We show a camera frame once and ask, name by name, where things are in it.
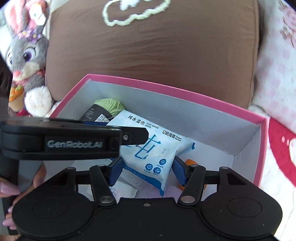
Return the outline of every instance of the fingernail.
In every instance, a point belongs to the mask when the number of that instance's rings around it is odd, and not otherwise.
[[[20,194],[20,188],[12,183],[1,182],[0,190],[4,195],[15,196]]]
[[[8,211],[9,213],[12,213],[12,210],[13,210],[13,206],[11,206],[7,211]]]
[[[35,188],[36,187],[39,187],[41,184],[43,184],[44,183],[44,179],[43,178],[40,178],[37,182],[36,182],[36,186],[35,186]]]
[[[14,226],[14,223],[13,223],[13,221],[12,221],[12,218],[5,219],[5,220],[3,221],[2,224],[3,224],[3,226],[5,226],[5,227]]]

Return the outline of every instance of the yarn ball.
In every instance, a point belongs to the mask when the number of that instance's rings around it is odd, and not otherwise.
[[[120,112],[125,110],[123,104],[115,98],[99,99],[94,104],[107,110],[113,117],[116,117]]]

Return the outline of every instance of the rabbit ear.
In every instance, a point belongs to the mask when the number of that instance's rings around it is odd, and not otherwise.
[[[28,25],[29,14],[25,4],[26,0],[11,0],[5,9],[5,17],[13,36],[18,35]]]
[[[30,16],[28,28],[41,34],[49,18],[48,3],[45,0],[27,0],[25,6]]]

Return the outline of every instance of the blue and white package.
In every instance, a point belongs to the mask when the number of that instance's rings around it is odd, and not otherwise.
[[[175,156],[193,150],[195,143],[126,110],[107,125],[147,129],[149,138],[144,145],[121,146],[120,155],[124,169],[158,188],[163,196]]]

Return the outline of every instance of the stuffed rabbit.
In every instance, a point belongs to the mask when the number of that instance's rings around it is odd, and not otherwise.
[[[25,105],[31,115],[43,117],[53,104],[45,86],[49,42],[42,34],[49,17],[48,3],[45,0],[11,0],[5,16],[12,36],[7,53],[7,65],[13,72],[11,107],[19,111],[21,105]]]

